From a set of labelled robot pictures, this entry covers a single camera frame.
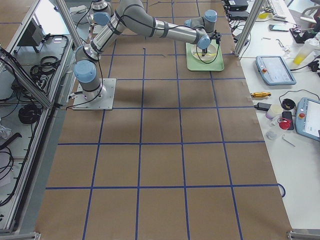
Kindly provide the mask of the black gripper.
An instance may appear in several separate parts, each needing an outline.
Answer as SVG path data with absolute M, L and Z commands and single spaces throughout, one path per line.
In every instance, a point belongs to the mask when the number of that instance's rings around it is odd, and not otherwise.
M 221 33 L 218 32 L 216 29 L 215 29 L 213 32 L 209 33 L 209 38 L 210 38 L 210 40 L 215 40 L 215 43 L 216 43 L 217 45 L 220 44 L 220 42 L 221 42 L 221 37 L 222 37 Z M 202 56 L 203 56 L 203 57 L 205 57 L 207 53 L 208 53 L 208 49 L 207 49 L 207 48 L 205 48 L 205 49 L 202 50 Z

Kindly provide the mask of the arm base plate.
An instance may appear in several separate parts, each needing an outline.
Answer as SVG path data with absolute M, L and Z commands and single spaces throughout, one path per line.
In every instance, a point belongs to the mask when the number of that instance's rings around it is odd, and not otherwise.
M 117 80 L 115 78 L 100 78 L 102 81 L 102 90 L 99 88 L 93 92 L 83 91 L 80 84 L 77 86 L 77 91 L 81 94 L 76 94 L 72 109 L 75 111 L 100 111 L 113 109 L 115 89 Z

